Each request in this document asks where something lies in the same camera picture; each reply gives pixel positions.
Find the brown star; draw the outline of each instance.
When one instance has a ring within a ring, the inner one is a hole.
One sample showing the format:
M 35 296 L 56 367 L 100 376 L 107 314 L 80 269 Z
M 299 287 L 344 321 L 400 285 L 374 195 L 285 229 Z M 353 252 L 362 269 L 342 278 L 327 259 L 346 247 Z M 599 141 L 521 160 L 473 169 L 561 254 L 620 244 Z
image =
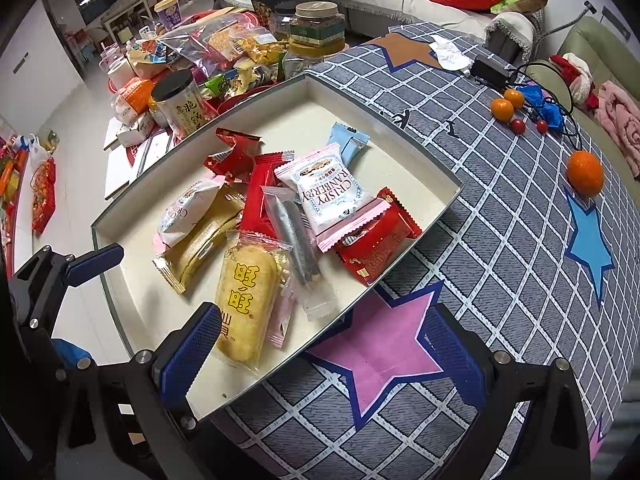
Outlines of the brown star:
M 392 32 L 365 44 L 372 44 L 383 50 L 389 72 L 393 73 L 417 61 L 442 70 L 438 60 L 431 55 L 431 47 L 424 41 L 410 40 L 402 34 Z

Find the orange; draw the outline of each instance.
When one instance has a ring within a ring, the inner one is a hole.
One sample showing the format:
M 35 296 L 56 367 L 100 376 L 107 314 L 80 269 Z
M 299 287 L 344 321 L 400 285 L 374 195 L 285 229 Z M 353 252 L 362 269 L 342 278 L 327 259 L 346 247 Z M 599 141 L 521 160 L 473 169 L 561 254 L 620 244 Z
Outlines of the orange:
M 507 88 L 504 91 L 504 98 L 510 102 L 516 110 L 520 110 L 524 106 L 524 94 L 513 88 Z
M 598 158 L 590 152 L 574 152 L 566 166 L 566 179 L 583 198 L 602 191 L 604 172 Z
M 499 121 L 508 123 L 513 117 L 513 105 L 507 99 L 494 99 L 491 101 L 491 113 Z

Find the cherry tomato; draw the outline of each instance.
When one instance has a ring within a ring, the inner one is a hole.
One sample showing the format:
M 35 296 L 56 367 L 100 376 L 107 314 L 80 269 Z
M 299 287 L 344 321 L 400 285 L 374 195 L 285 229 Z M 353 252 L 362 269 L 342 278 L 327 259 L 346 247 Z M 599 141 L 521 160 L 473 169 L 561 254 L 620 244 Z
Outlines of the cherry tomato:
M 536 128 L 543 135 L 545 135 L 549 131 L 549 125 L 546 124 L 546 121 L 542 119 L 539 119 L 538 122 L 536 122 Z
M 523 135 L 527 127 L 522 119 L 514 119 L 510 124 L 511 131 L 516 135 Z

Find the pink towel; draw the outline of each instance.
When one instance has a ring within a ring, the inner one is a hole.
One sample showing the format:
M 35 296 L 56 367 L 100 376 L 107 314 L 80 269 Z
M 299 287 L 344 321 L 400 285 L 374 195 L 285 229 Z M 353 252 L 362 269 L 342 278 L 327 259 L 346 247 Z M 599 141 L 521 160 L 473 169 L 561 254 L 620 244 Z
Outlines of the pink towel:
M 598 92 L 594 118 L 625 156 L 634 178 L 640 175 L 640 110 L 626 92 L 607 81 Z

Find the purple container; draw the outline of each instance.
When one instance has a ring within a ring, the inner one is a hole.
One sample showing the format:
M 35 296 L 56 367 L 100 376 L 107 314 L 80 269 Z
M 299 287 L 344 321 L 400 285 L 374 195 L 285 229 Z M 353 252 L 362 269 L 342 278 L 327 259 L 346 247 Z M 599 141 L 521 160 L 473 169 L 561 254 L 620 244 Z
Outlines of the purple container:
M 182 21 L 178 0 L 162 0 L 155 4 L 154 10 L 166 30 L 172 30 Z

